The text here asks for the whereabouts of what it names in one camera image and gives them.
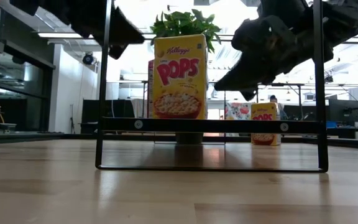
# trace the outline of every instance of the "potted plant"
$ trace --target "potted plant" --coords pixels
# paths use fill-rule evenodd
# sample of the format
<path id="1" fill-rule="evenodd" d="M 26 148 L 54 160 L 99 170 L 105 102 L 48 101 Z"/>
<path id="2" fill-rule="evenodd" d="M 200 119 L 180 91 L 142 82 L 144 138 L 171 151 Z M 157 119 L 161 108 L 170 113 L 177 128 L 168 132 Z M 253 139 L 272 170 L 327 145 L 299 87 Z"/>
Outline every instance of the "potted plant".
<path id="1" fill-rule="evenodd" d="M 214 52 L 212 40 L 215 38 L 218 43 L 221 39 L 217 32 L 221 30 L 213 24 L 215 15 L 212 14 L 208 18 L 203 17 L 201 11 L 192 9 L 190 12 L 173 12 L 171 14 L 161 13 L 160 18 L 155 18 L 152 27 L 155 38 L 161 37 L 178 37 L 183 35 L 203 34 L 206 39 L 208 52 Z M 177 143 L 182 144 L 200 144 L 203 141 L 204 133 L 176 133 Z"/>

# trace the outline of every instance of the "bowl of cereal image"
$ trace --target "bowl of cereal image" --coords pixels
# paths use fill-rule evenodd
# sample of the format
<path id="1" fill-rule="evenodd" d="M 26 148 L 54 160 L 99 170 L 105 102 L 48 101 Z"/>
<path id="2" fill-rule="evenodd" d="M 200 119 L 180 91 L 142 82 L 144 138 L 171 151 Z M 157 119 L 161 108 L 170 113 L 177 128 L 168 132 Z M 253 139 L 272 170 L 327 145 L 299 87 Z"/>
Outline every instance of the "bowl of cereal image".
<path id="1" fill-rule="evenodd" d="M 187 93 L 166 94 L 154 102 L 159 118 L 195 119 L 201 111 L 201 102 Z"/>
<path id="2" fill-rule="evenodd" d="M 274 141 L 274 134 L 253 134 L 252 140 L 257 145 L 269 146 Z"/>

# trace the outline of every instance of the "green plant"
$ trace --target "green plant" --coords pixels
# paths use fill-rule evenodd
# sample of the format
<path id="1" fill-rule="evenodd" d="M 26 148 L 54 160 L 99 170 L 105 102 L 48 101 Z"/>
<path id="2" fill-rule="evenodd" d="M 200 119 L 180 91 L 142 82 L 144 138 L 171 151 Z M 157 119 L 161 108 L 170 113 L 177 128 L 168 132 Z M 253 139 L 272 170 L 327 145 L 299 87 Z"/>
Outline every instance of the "green plant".
<path id="1" fill-rule="evenodd" d="M 192 9 L 190 12 L 173 12 L 171 14 L 161 13 L 160 20 L 158 16 L 155 23 L 150 27 L 157 37 L 177 37 L 181 35 L 204 34 L 209 52 L 215 52 L 212 46 L 212 39 L 221 43 L 221 39 L 216 34 L 221 28 L 213 24 L 215 15 L 212 14 L 208 18 L 203 17 L 203 13 L 199 10 Z"/>

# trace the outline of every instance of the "person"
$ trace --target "person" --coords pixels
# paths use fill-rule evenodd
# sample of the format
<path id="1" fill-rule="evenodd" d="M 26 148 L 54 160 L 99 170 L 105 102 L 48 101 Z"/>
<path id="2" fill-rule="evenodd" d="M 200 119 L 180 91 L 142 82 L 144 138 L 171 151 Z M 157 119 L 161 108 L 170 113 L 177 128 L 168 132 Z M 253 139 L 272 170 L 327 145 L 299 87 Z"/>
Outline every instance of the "person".
<path id="1" fill-rule="evenodd" d="M 278 103 L 278 100 L 275 95 L 270 96 L 270 102 L 276 103 L 278 105 L 278 109 L 280 110 L 280 120 L 286 120 L 287 114 L 284 112 L 284 106 L 281 103 Z"/>

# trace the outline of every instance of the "wooden floor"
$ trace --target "wooden floor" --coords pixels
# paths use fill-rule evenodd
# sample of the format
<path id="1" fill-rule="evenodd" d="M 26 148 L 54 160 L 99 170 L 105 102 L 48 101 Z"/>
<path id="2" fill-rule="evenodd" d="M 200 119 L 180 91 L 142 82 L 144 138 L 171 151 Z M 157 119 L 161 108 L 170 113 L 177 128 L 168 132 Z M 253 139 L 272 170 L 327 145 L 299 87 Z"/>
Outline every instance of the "wooden floor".
<path id="1" fill-rule="evenodd" d="M 358 223 L 358 150 L 332 147 L 327 174 L 116 172 L 95 141 L 0 144 L 0 223 Z M 194 149 L 107 142 L 122 166 L 314 167 L 316 146 Z"/>

